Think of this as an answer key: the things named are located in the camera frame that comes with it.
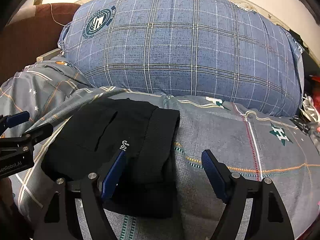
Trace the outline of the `black pants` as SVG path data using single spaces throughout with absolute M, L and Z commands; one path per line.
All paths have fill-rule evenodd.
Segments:
M 100 98 L 76 111 L 41 164 L 52 180 L 100 176 L 108 211 L 144 219 L 173 216 L 177 190 L 173 142 L 177 110 L 149 102 Z

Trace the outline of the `blue plaid pillow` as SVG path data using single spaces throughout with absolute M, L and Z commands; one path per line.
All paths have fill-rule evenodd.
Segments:
M 210 96 L 272 116 L 302 104 L 299 44 L 228 0 L 92 0 L 58 46 L 96 87 Z

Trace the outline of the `white black printed bag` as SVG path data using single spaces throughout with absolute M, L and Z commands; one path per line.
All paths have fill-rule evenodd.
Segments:
M 319 112 L 313 105 L 313 99 L 310 96 L 302 97 L 302 114 L 310 121 L 319 123 Z

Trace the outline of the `clear plastic bag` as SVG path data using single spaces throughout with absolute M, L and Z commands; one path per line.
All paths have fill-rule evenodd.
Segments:
M 319 122 L 310 122 L 307 124 L 308 135 L 317 151 L 320 152 L 320 124 Z

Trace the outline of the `dark red headboard cushion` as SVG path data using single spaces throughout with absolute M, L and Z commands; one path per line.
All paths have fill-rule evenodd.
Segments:
M 76 3 L 48 3 L 20 9 L 1 31 L 1 83 L 56 49 L 63 27 L 79 7 Z

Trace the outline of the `grey patterned bed sheet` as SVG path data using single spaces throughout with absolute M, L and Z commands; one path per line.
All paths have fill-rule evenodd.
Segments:
M 34 166 L 11 176 L 14 202 L 36 223 L 53 182 L 41 170 L 49 146 L 75 110 L 99 98 L 147 101 L 180 112 L 174 142 L 180 214 L 162 222 L 107 212 L 118 239 L 209 239 L 224 204 L 217 199 L 201 164 L 210 149 L 218 161 L 247 179 L 271 178 L 299 237 L 319 214 L 319 152 L 288 118 L 267 116 L 238 103 L 200 96 L 153 95 L 130 89 L 92 87 L 60 57 L 26 66 L 1 84 L 1 114 L 30 113 L 28 122 L 5 137 L 50 122 L 53 134 L 35 147 Z

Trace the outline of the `wooden bed frame edge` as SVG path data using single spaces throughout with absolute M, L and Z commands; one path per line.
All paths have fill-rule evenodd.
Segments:
M 46 53 L 38 56 L 36 58 L 36 62 L 50 60 L 53 57 L 56 57 L 57 55 L 59 55 L 60 53 L 61 53 L 61 49 L 59 49 L 59 48 L 53 49 L 53 50 L 51 50 L 49 52 L 46 52 Z

